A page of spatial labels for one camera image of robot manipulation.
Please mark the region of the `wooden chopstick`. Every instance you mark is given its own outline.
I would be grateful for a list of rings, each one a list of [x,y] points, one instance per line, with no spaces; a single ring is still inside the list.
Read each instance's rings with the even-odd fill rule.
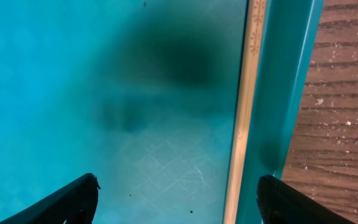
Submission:
[[[227,182],[224,224],[235,224],[260,58],[266,0],[249,0],[242,51],[237,111]]]

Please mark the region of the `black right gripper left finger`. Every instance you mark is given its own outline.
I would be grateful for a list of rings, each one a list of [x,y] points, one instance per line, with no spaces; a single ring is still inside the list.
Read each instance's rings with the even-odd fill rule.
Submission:
[[[0,224],[92,224],[100,189],[94,174],[84,174]]]

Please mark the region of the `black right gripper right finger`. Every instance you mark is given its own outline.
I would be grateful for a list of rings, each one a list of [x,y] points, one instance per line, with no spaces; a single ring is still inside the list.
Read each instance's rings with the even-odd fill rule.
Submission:
[[[260,177],[257,205],[266,224],[354,224],[272,175]]]

